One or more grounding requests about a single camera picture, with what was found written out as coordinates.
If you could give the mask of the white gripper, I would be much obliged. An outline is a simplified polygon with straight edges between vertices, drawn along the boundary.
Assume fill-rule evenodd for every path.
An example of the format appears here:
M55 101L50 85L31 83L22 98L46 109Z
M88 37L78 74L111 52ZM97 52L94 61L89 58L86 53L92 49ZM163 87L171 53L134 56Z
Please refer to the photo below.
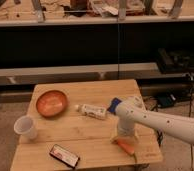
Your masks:
M135 130L132 130L131 132L124 132L118 126L116 126L111 133L110 141L114 143L117 140L122 140L128 144L134 144L139 142L139 136Z

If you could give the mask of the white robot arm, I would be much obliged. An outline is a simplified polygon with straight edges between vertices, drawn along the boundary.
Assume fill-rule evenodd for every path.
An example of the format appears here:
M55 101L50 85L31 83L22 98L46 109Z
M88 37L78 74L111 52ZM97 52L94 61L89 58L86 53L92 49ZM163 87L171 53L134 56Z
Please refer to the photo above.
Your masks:
M114 98L108 111L119 118L118 135L133 135L134 124L138 123L194 146L194 118L143 109L141 99L137 96L129 97L126 100Z

